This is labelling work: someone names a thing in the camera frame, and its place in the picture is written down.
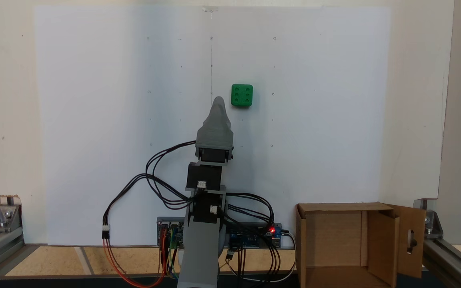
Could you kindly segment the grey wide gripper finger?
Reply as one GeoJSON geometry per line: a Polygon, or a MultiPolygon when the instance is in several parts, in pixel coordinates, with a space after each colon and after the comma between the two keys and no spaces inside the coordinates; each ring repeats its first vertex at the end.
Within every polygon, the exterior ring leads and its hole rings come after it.
{"type": "Polygon", "coordinates": [[[211,105],[210,113],[202,123],[201,129],[230,129],[231,121],[228,118],[225,102],[217,96],[211,105]]]}

